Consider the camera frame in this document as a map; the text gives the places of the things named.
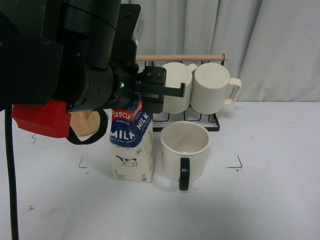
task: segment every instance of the wooden dowel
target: wooden dowel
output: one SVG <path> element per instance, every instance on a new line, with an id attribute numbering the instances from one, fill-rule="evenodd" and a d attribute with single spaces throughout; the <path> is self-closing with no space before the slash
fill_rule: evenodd
<path id="1" fill-rule="evenodd" d="M 137 61 L 229 61 L 230 55 L 137 55 Z"/>

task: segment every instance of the black cable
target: black cable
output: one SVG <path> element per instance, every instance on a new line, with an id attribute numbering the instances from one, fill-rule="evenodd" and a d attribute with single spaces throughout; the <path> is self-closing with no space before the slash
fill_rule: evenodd
<path id="1" fill-rule="evenodd" d="M 12 137 L 12 106 L 8 106 L 4 113 L 5 124 L 5 150 L 9 178 L 9 195 L 10 195 L 10 216 L 11 216 L 11 235 L 12 240 L 19 240 L 18 231 L 18 207 L 17 207 L 17 187 L 16 171 L 14 158 L 14 145 Z"/>

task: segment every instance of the black strap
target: black strap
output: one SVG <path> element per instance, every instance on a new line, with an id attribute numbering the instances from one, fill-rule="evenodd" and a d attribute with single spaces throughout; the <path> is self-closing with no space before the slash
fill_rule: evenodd
<path id="1" fill-rule="evenodd" d="M 104 110 L 97 110 L 100 116 L 100 125 L 98 131 L 93 134 L 88 139 L 81 141 L 78 136 L 75 134 L 74 130 L 70 126 L 69 128 L 69 136 L 66 138 L 70 143 L 75 145 L 88 145 L 93 144 L 99 139 L 101 139 L 107 132 L 108 127 L 108 116 Z"/>

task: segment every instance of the cow illustration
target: cow illustration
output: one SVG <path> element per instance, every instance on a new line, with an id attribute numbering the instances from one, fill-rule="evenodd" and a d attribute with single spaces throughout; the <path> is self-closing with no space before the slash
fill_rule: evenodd
<path id="1" fill-rule="evenodd" d="M 136 158 L 124 158 L 119 155 L 115 155 L 115 156 L 121 160 L 123 166 L 136 167 L 138 165 Z"/>

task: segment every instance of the screw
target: screw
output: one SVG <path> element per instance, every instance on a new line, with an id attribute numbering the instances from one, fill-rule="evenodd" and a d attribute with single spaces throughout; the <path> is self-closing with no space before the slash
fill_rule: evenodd
<path id="1" fill-rule="evenodd" d="M 80 52 L 78 52 L 78 51 L 75 52 L 75 53 L 74 53 L 74 57 L 75 57 L 76 59 L 79 58 L 79 57 L 80 57 Z"/>

